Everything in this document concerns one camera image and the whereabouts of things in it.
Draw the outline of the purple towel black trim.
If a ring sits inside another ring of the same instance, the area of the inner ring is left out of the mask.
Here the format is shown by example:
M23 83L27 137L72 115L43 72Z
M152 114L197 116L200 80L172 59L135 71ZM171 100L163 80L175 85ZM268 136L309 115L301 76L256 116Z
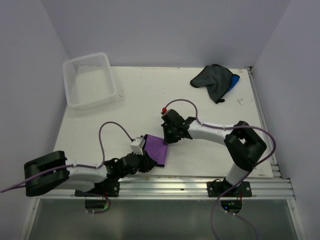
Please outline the purple towel black trim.
M157 167L164 168L168 153L168 146L164 143L164 139L150 134L146 134L144 139L144 150L157 163Z

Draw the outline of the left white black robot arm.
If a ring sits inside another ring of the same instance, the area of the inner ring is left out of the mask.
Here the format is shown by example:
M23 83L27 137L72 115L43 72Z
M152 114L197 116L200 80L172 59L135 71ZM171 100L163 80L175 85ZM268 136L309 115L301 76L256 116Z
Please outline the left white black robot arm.
M147 152L129 153L97 167L71 161L59 150L24 164L25 193L37 197L62 189L74 190L77 197L117 197L120 179L137 172L147 173L156 165Z

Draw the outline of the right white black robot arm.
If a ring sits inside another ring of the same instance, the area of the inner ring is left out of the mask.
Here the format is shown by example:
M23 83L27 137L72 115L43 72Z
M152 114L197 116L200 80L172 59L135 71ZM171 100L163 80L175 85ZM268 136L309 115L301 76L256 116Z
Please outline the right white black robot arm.
M182 139L205 140L225 146L233 160L233 165L220 187L211 184L216 191L227 196L235 196L240 190L240 179L250 173L267 149L264 140L245 121L239 121L235 129L211 128L199 123L195 117L184 119L174 109L161 112L164 143L173 144Z

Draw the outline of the grey towel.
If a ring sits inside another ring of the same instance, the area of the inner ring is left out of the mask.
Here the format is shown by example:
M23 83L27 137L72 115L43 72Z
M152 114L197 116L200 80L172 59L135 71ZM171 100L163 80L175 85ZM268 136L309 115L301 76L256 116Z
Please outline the grey towel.
M224 96L229 92L233 75L236 74L224 66L207 65L190 81L190 85L194 88L206 88L209 98L219 104L225 101Z

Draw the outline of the blue towel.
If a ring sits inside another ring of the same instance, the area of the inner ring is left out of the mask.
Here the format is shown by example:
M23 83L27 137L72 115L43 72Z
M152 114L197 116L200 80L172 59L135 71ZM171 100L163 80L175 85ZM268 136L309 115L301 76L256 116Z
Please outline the blue towel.
M228 91L231 91L235 87L235 85L239 82L239 80L240 80L240 76L237 74L233 74L231 77L231 85Z

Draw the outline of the white plastic basket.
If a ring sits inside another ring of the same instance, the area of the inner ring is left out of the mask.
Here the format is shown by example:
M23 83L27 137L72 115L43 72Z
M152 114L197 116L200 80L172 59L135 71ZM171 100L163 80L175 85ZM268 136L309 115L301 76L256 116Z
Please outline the white plastic basket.
M73 109L98 107L118 96L118 84L103 52L67 60L62 71L67 105Z

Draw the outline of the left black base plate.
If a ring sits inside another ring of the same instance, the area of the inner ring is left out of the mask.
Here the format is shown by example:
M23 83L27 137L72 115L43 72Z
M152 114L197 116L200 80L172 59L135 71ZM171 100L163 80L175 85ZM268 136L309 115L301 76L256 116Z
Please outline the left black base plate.
M120 183L118 181L104 181L96 183L94 188L83 192L76 190L74 195L76 197L112 197L116 198L119 196Z

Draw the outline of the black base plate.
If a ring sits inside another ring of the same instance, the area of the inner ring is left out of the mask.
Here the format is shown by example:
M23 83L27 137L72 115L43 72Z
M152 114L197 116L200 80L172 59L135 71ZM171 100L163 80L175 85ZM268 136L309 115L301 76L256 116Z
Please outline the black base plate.
M76 197L112 197L116 198L119 196L120 183L118 181L104 181L96 183L94 188L83 192L76 190L74 195Z
M215 179L206 183L206 190L209 198L217 198L226 192L223 197L252 197L251 185L248 181L243 181L232 188L226 180Z

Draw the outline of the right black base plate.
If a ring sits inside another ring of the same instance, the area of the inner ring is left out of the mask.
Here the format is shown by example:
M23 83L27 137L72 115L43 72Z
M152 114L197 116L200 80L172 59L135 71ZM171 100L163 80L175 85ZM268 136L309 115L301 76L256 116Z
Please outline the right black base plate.
M232 188L226 180L215 179L206 183L206 190L209 198L217 198L226 192L223 197L252 197L251 185L248 181L243 181Z

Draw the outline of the aluminium mounting rail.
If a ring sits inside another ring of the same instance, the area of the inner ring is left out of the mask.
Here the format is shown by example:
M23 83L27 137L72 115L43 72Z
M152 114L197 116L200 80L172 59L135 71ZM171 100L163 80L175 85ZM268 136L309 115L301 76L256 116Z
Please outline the aluminium mounting rail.
M121 178L119 185L107 190L110 199L122 200L205 200L210 199L209 177L131 176ZM281 178L248 178L252 193L249 200L294 200L290 180Z

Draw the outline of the aluminium table edge rail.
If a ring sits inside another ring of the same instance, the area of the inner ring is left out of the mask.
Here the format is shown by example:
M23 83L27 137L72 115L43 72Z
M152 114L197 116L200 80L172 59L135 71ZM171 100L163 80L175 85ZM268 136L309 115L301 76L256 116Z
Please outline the aluminium table edge rail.
M266 124L266 121L265 121L265 117L264 117L264 114L263 114L263 110L262 110L262 107L261 107L259 96L258 96L258 93L257 93L257 90L256 90L256 86L255 86L255 83L254 83L253 67L250 66L250 67L246 67L245 69L247 70L247 73L248 73L248 76L249 76L249 80L250 80L250 84L251 84L251 88L252 88L255 104L256 104L256 107L257 107L257 111L258 111L260 125L264 130L268 131L268 127L267 127L267 124ZM264 140L265 140L266 145L267 145L267 153L269 154L271 152L271 150L273 149L273 142L272 142L271 138L267 134L263 133L263 136L264 136ZM277 162L275 154L273 154L269 158L269 162L270 162L270 166L271 166L273 177L276 178L276 179L282 179L282 175L281 175L280 168L279 168L279 165L278 165L278 162Z

